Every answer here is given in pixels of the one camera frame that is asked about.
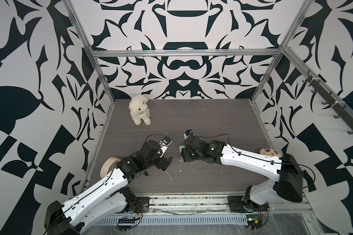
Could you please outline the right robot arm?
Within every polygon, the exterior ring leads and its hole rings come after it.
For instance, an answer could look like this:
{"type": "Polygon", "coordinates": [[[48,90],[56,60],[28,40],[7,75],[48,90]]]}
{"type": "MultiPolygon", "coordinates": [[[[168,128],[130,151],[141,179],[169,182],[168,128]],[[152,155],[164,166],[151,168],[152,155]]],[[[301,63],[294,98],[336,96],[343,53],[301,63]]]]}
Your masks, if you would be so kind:
{"type": "Polygon", "coordinates": [[[290,154],[264,155],[236,148],[229,143],[212,140],[207,143],[196,135],[185,136],[179,151],[184,162],[204,161],[228,165],[258,173],[267,181],[250,186],[243,198],[245,204],[263,205],[282,198],[300,203],[303,194],[303,171],[290,154]]]}

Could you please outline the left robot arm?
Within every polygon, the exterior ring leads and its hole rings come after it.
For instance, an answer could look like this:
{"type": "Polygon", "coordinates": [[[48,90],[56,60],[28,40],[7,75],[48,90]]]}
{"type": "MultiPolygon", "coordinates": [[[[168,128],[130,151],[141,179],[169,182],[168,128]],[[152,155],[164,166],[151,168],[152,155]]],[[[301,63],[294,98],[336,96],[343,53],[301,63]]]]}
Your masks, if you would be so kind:
{"type": "Polygon", "coordinates": [[[121,160],[109,159],[108,173],[100,181],[64,203],[55,201],[48,206],[45,234],[80,235],[110,214],[131,211],[137,197],[128,184],[140,175],[148,175],[147,169],[152,166],[165,171],[173,160],[164,157],[171,143],[168,137],[160,142],[149,140],[121,160]]]}

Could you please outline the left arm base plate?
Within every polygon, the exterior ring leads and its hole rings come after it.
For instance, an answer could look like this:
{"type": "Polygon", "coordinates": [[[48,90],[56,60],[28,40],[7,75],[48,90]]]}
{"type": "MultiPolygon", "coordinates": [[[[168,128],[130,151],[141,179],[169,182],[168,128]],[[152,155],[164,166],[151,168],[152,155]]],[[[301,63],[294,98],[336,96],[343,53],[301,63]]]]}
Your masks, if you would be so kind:
{"type": "Polygon", "coordinates": [[[137,197],[131,199],[121,212],[130,212],[134,213],[148,212],[150,205],[150,197],[137,197]]]}

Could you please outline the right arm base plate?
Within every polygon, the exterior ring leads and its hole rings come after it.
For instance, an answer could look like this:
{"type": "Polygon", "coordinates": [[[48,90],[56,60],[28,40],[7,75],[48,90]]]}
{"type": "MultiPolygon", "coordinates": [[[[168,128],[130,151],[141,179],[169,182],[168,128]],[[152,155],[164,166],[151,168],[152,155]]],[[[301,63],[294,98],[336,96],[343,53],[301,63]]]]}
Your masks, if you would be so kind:
{"type": "Polygon", "coordinates": [[[228,206],[231,212],[252,213],[266,212],[269,209],[268,202],[258,205],[250,200],[245,201],[244,196],[228,196],[228,206]]]}

